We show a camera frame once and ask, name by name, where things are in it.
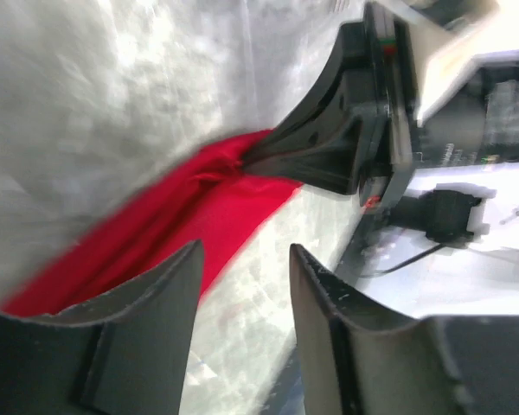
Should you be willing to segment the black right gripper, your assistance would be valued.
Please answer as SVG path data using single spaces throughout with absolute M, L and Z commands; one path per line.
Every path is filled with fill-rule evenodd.
M 353 195 L 367 212 L 390 208 L 415 170 L 395 15 L 377 1 L 346 22 L 311 87 L 286 119 L 243 156 L 251 175 L 287 178 Z M 360 116 L 317 123 L 361 102 Z

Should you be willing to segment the red cloth napkin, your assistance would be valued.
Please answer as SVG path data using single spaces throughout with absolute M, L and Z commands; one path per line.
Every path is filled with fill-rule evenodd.
M 243 154 L 267 134 L 231 137 L 198 150 L 39 271 L 0 309 L 21 317 L 56 314 L 151 270 L 193 240 L 205 249 L 205 293 L 299 187 L 242 171 Z

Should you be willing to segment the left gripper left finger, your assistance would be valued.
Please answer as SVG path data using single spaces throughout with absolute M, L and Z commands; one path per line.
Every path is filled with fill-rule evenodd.
M 176 414 L 202 284 L 188 243 L 56 315 L 0 312 L 0 414 Z

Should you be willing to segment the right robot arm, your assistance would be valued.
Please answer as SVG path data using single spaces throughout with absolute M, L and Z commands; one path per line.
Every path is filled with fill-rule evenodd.
M 356 197 L 336 275 L 362 294 L 410 316 L 519 315 L 519 59 L 422 126 L 415 83 L 413 27 L 367 3 L 244 170 Z

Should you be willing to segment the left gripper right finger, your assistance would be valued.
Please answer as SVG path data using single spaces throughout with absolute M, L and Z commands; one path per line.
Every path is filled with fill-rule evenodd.
M 309 414 L 519 414 L 519 316 L 414 319 L 290 248 Z

